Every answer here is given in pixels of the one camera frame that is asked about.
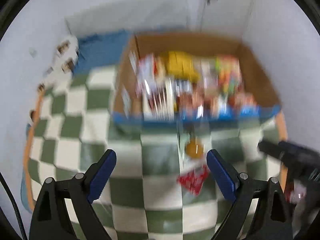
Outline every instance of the green and white checkered floor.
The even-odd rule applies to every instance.
[[[198,196],[177,184],[185,165],[176,131],[125,134],[113,124],[109,96],[115,73],[114,66],[97,68],[46,91],[28,165],[34,200],[47,177],[64,180],[85,172],[111,148],[117,164],[92,206],[113,240],[211,239],[230,203],[211,177]],[[263,136],[278,140],[275,122],[261,123],[254,120],[208,132],[203,136],[205,149],[217,149],[239,172],[252,178],[277,176],[280,163],[257,152]],[[244,234],[256,203],[252,201]],[[77,237],[85,239],[71,200],[66,204]]]

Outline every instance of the candy bag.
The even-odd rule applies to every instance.
[[[155,80],[156,60],[153,54],[149,54],[139,60],[136,94],[141,95],[156,91],[157,85]]]
[[[239,59],[230,55],[217,56],[215,69],[221,91],[225,95],[237,92],[242,82]]]
[[[203,165],[201,168],[188,172],[186,175],[178,176],[177,182],[185,187],[193,195],[198,195],[204,180],[209,175],[209,168]]]

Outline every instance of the blue cloth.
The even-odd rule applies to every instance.
[[[28,140],[28,137],[29,137],[29,130],[30,130],[30,128],[32,127],[32,125],[31,124],[27,124],[27,127],[26,127],[26,137],[27,137],[27,140]]]
[[[88,73],[92,68],[118,64],[131,33],[126,30],[79,39],[79,58],[74,75]]]
[[[32,211],[29,207],[28,203],[28,197],[27,197],[27,187],[26,187],[26,174],[24,172],[24,169],[22,170],[22,180],[21,180],[21,187],[20,187],[20,197],[21,197],[21,202],[24,208],[32,214]]]

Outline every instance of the yellow package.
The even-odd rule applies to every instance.
[[[200,75],[194,69],[191,55],[181,51],[169,51],[164,56],[164,61],[168,75],[177,79],[188,79],[192,83],[198,82]]]

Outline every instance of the snack package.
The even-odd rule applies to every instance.
[[[239,59],[229,55],[219,55],[215,60],[215,69],[222,93],[232,95],[237,92],[242,82]]]
[[[142,102],[144,118],[171,120],[174,118],[173,91],[170,78],[164,84],[156,85],[150,93],[143,92]]]
[[[164,67],[164,62],[161,59],[161,57],[157,57],[155,59],[155,80],[157,84],[164,83],[165,78],[167,76],[165,67]]]
[[[307,194],[307,188],[298,180],[294,179],[285,190],[285,198],[288,203],[298,204]]]
[[[204,110],[211,117],[219,116],[219,96],[218,76],[214,68],[214,60],[201,60],[202,81],[204,89]]]
[[[203,182],[209,175],[209,168],[203,165],[201,168],[188,172],[186,175],[179,176],[177,182],[185,187],[193,195],[198,195]]]
[[[175,79],[174,96],[176,111],[181,112],[183,109],[192,115],[192,84],[189,80]]]
[[[237,92],[228,98],[229,105],[236,114],[252,113],[258,110],[257,103],[251,93]]]
[[[145,58],[139,60],[136,87],[137,95],[141,95],[143,92],[150,95],[151,92],[156,91],[155,62],[155,56],[153,54],[147,55]]]
[[[177,126],[180,174],[186,174],[206,164],[212,149],[208,122],[180,122]]]
[[[198,82],[200,73],[195,69],[193,56],[181,51],[169,51],[162,54],[167,74],[176,79]]]
[[[182,118],[219,117],[227,111],[227,100],[213,90],[205,93],[205,89],[197,84],[192,90],[181,92],[177,97],[178,110]]]

